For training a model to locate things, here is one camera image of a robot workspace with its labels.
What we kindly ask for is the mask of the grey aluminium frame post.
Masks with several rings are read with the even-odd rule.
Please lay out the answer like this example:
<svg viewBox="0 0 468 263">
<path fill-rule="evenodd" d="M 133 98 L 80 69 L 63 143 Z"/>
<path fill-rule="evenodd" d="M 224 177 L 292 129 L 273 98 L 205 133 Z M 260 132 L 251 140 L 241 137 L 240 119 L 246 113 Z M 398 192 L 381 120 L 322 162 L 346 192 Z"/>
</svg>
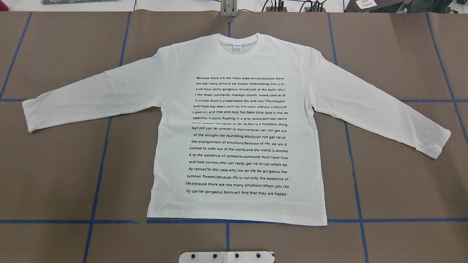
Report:
<svg viewBox="0 0 468 263">
<path fill-rule="evenodd" d="M 220 0 L 220 16 L 237 16 L 237 0 Z"/>
</svg>

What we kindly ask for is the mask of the white long-sleeve printed shirt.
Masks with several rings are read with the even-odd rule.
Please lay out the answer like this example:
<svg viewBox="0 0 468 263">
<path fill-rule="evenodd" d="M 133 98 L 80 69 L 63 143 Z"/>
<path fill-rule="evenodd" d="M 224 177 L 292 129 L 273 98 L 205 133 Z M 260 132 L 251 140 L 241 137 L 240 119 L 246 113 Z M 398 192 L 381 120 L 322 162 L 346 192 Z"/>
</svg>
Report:
<svg viewBox="0 0 468 263">
<path fill-rule="evenodd" d="M 159 107 L 149 218 L 326 226 L 315 112 L 438 158 L 447 130 L 318 50 L 220 34 L 22 103 L 29 132 Z"/>
</svg>

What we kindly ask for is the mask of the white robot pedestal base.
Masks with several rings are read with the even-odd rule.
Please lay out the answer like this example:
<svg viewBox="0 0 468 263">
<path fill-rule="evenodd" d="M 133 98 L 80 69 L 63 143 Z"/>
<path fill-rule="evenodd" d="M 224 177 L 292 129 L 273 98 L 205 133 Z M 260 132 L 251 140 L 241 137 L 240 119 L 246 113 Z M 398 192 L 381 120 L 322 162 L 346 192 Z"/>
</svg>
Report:
<svg viewBox="0 0 468 263">
<path fill-rule="evenodd" d="M 274 263 L 269 251 L 184 252 L 179 263 Z"/>
</svg>

